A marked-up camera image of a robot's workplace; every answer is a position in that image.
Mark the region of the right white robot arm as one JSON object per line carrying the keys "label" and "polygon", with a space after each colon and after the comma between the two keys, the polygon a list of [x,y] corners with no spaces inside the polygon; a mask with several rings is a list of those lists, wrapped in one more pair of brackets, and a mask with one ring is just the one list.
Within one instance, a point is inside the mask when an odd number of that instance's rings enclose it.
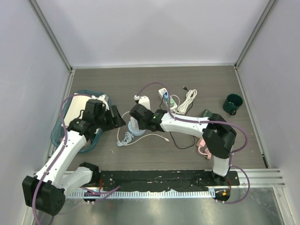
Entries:
{"label": "right white robot arm", "polygon": [[166,110],[152,112],[141,104],[136,104],[129,112],[137,120],[139,128],[152,132],[177,132],[202,138],[212,154],[211,179],[217,185],[228,181],[229,161],[236,131],[218,114],[209,118],[176,115]]}

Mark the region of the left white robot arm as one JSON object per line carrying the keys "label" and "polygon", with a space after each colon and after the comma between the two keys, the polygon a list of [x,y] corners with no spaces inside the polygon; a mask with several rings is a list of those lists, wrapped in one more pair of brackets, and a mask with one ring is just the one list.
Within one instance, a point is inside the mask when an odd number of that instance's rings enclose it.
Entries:
{"label": "left white robot arm", "polygon": [[70,175],[64,176],[64,173],[97,130],[105,132],[124,125],[116,105],[89,99],[82,117],[73,119],[64,129],[62,142],[48,162],[34,176],[26,176],[22,181],[26,205],[56,216],[72,192],[85,184],[95,187],[100,181],[100,172],[94,164],[84,162]]}

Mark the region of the white square plug adapter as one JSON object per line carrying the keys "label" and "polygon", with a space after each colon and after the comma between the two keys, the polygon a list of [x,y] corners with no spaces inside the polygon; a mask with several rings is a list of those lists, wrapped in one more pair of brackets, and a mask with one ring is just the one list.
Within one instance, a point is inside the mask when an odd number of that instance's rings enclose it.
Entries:
{"label": "white square plug adapter", "polygon": [[130,118],[130,122],[131,122],[131,127],[133,130],[137,130],[138,129],[138,122],[136,119],[134,119],[133,117]]}

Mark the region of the round blue power socket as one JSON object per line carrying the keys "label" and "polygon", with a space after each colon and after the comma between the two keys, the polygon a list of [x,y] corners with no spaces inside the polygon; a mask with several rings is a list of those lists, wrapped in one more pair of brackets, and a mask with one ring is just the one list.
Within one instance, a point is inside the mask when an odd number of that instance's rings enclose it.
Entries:
{"label": "round blue power socket", "polygon": [[128,124],[128,131],[125,132],[123,140],[120,140],[119,134],[120,134],[120,128],[118,128],[117,131],[117,146],[129,146],[137,142],[138,140],[133,142],[133,139],[135,137],[139,137],[145,134],[145,130],[140,130],[139,127],[133,128],[133,125],[131,123]]}

